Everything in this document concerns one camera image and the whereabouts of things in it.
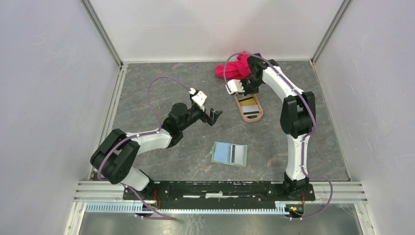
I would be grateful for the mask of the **white striped credit card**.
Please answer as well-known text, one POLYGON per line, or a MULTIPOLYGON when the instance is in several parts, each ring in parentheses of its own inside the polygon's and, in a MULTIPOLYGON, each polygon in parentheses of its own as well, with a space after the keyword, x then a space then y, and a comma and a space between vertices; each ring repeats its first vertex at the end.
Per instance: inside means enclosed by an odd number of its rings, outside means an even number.
POLYGON ((230 147, 230 163, 237 165, 245 164, 245 146, 232 144, 230 147))

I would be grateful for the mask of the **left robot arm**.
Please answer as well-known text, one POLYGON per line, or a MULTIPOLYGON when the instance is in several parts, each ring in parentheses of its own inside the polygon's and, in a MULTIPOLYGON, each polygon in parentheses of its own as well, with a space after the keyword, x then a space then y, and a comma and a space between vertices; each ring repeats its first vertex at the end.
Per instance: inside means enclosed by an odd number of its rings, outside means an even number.
POLYGON ((90 163, 97 170, 100 181, 113 185, 123 184, 135 189, 141 199, 149 199, 154 193, 151 179, 143 171, 133 167, 137 155, 156 149, 174 147, 184 136, 183 131, 197 121, 213 126, 222 115, 221 110, 206 109, 193 103, 172 106, 160 130, 141 133, 126 133, 112 130, 93 153, 90 163))

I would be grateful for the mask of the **patterned white credit card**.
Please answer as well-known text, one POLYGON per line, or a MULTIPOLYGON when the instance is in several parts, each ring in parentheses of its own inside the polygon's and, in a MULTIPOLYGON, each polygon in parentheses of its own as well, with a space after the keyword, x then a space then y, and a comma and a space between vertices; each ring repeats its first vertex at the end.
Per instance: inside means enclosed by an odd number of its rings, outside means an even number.
POLYGON ((245 101, 245 100, 249 100, 249 99, 253 99, 253 96, 252 95, 246 95, 246 96, 238 96, 237 97, 237 100, 240 101, 240 102, 245 101))

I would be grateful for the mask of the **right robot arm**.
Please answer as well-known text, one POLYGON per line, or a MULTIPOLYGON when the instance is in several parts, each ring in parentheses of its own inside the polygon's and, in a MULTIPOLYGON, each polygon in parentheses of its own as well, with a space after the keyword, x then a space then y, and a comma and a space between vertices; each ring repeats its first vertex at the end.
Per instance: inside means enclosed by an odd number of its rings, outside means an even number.
POLYGON ((244 93, 258 93, 259 87, 266 84, 282 101, 280 126, 288 140, 282 192, 287 199, 295 200, 309 189, 306 164, 308 141, 316 126, 315 95, 296 86, 274 60, 257 53, 249 55, 247 62, 251 75, 241 81, 244 93))

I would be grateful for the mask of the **green card holder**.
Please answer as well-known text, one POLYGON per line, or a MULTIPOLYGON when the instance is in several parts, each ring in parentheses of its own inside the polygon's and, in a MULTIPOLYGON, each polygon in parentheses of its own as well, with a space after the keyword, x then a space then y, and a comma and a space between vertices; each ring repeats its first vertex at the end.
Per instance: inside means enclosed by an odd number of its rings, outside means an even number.
POLYGON ((215 141, 214 144, 213 144, 213 147, 210 151, 211 161, 213 163, 218 163, 218 164, 245 167, 246 164, 247 164, 248 146, 244 145, 245 146, 245 164, 244 165, 238 165, 238 164, 230 163, 230 147, 231 147, 232 144, 234 144, 234 143, 215 141))

